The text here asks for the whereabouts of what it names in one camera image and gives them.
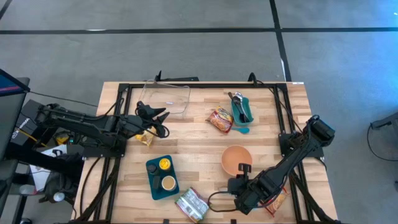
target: gray carpet floor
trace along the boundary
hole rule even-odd
[[[0,7],[6,0],[0,0]],[[396,0],[275,0],[282,28],[397,27]],[[266,0],[12,0],[2,30],[273,27]],[[338,216],[346,223],[396,223],[398,162],[374,157],[369,123],[398,112],[398,32],[283,33],[292,81],[305,82],[314,114],[336,129],[325,149]],[[0,68],[29,77],[33,91],[97,104],[106,81],[198,76],[202,81],[284,81],[273,32],[190,34],[0,34]],[[71,110],[95,108],[28,94]],[[398,159],[391,127],[371,132],[382,157]],[[67,203],[28,199],[24,217],[66,222]],[[0,223],[10,223],[9,196]]]

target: small cup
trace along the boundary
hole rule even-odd
[[[173,191],[177,187],[177,183],[172,176],[165,176],[162,180],[162,187],[167,191]]]
[[[172,167],[172,162],[170,159],[163,158],[159,161],[159,167],[164,171],[169,171]]]

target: black metal frame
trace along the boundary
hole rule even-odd
[[[288,110],[288,113],[292,114],[292,109],[290,107],[290,101],[289,101],[289,93],[287,91],[287,85],[286,83],[261,83],[258,84],[256,77],[254,74],[250,74],[249,76],[249,82],[252,83],[174,83],[173,85],[175,86],[189,86],[190,88],[271,88],[274,92],[274,98],[275,98],[275,107],[277,110],[277,116],[278,116],[278,121],[279,121],[279,128],[280,128],[280,133],[285,134],[286,129],[285,129],[285,124],[284,124],[284,117],[282,113],[282,107],[279,103],[279,92],[278,90],[281,90],[283,93],[284,101],[285,101],[285,106]],[[134,88],[143,88],[144,84],[129,84],[129,83],[121,83],[119,84],[118,88],[118,95],[116,100],[120,100],[120,98],[123,97],[123,92],[127,90],[127,95],[126,95],[126,102],[124,104],[124,114],[128,114],[129,111],[129,105],[131,102],[131,95],[132,95],[132,89]],[[117,105],[115,109],[115,114],[121,114],[121,105]],[[288,116],[289,119],[289,127],[290,131],[294,132],[295,131],[295,126],[293,119]],[[115,159],[115,166],[120,165],[120,160],[121,158],[116,158]],[[107,173],[109,169],[109,158],[105,158],[104,166],[103,166],[103,173],[101,176],[101,185],[100,189],[103,187],[104,183],[106,182],[107,179]],[[305,186],[305,188],[308,190],[307,187],[307,181],[305,179],[305,172],[303,168],[303,164],[300,163],[298,165],[298,175],[300,176],[300,179]],[[293,199],[293,205],[294,205],[294,210],[295,210],[295,217],[296,220],[303,221],[302,216],[301,216],[301,211],[300,211],[300,204],[299,204],[299,198],[297,194],[297,189],[296,186],[292,180],[292,176],[289,176],[290,178],[290,188],[292,191],[292,199]],[[113,204],[114,204],[114,198],[115,198],[115,193],[116,193],[116,185],[117,185],[118,180],[114,180],[112,185],[111,185],[111,190],[109,194],[109,200],[108,200],[108,206],[106,209],[106,220],[111,221],[112,218],[112,212],[113,212]],[[314,221],[313,218],[313,213],[312,209],[310,208],[308,202],[305,200],[305,205],[306,205],[306,211],[307,211],[307,217],[309,221]],[[100,212],[101,212],[101,202],[97,206],[94,214],[94,220],[99,220],[100,218]]]

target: small yellow package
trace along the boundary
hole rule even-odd
[[[156,129],[155,129],[155,127],[152,127],[152,128],[150,129],[150,131],[152,131],[153,133],[156,134]],[[136,139],[137,139],[138,141],[144,143],[144,144],[147,145],[147,146],[150,146],[150,144],[151,144],[153,138],[154,138],[154,135],[151,134],[151,133],[149,133],[149,132],[146,131],[146,130],[144,131],[144,134],[137,134],[137,135],[136,135]]]

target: orange bowl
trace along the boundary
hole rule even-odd
[[[221,156],[221,165],[225,172],[233,176],[243,174],[243,171],[239,171],[238,169],[239,163],[252,165],[253,159],[250,152],[243,146],[230,146],[226,148]]]

